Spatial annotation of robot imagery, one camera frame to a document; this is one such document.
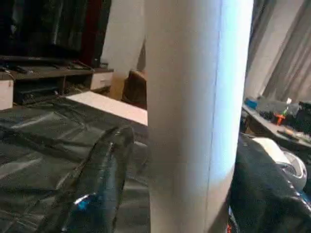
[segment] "cable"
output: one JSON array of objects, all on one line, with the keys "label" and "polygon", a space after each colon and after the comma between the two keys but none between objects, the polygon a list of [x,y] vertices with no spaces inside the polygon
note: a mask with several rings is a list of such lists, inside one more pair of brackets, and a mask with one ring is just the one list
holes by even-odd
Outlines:
[{"label": "cable", "polygon": [[15,78],[14,78],[14,76],[11,74],[10,71],[5,70],[4,72],[7,73],[7,74],[11,77],[11,79],[15,82]]}]

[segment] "drawer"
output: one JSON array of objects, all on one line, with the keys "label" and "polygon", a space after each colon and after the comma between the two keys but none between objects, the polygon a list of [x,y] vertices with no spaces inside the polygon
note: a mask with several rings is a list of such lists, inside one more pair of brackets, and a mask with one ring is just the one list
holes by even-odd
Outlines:
[{"label": "drawer", "polygon": [[0,110],[12,108],[13,106],[13,81],[0,81]]},{"label": "drawer", "polygon": [[93,74],[90,89],[96,90],[105,86],[111,86],[112,74],[113,72]]}]

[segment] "black television screen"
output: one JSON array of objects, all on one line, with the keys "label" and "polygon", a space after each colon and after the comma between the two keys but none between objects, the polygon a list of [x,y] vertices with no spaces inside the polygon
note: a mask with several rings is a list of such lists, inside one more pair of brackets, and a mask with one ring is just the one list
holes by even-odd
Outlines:
[{"label": "black television screen", "polygon": [[0,55],[77,58],[87,0],[0,0]]}]

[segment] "curtain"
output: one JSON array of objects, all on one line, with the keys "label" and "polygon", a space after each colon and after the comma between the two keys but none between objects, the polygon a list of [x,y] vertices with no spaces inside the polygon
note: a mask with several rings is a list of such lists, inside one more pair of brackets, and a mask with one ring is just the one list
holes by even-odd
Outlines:
[{"label": "curtain", "polygon": [[269,99],[311,100],[311,1],[304,4],[264,90],[263,95]]},{"label": "curtain", "polygon": [[276,0],[254,0],[246,72],[248,72],[249,67],[251,66],[255,57],[259,43],[271,18],[275,4]]}]

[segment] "white column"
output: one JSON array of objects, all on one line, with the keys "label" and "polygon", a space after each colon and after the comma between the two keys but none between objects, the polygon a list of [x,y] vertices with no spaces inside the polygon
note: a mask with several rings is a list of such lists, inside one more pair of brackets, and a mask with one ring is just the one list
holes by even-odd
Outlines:
[{"label": "white column", "polygon": [[151,232],[225,232],[251,0],[147,0]]}]

